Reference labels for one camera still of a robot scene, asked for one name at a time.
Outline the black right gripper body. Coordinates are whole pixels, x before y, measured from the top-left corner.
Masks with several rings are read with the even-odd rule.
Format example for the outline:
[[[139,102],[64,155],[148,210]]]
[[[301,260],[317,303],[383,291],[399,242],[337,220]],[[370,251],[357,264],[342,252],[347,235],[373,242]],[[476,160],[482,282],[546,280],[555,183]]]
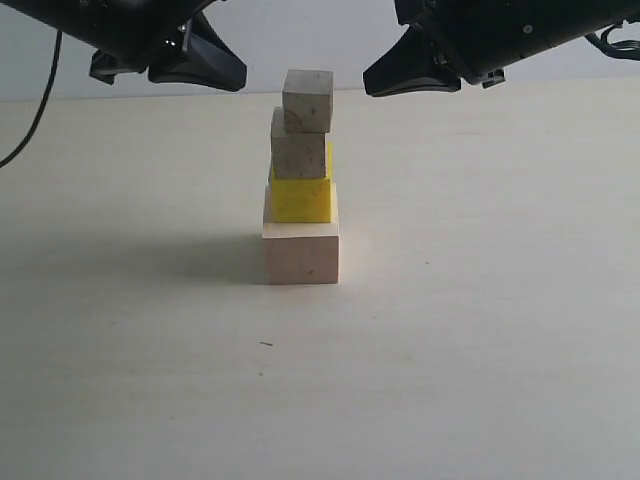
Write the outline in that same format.
[[[526,58],[639,14],[637,1],[397,1],[417,88],[504,79]]]

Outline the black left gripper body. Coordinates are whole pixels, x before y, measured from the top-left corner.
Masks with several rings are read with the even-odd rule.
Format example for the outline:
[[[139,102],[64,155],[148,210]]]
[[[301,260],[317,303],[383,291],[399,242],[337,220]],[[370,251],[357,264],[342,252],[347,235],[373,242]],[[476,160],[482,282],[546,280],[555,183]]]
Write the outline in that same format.
[[[162,57],[177,28],[209,1],[6,1],[9,8],[106,55],[116,68],[143,72]]]

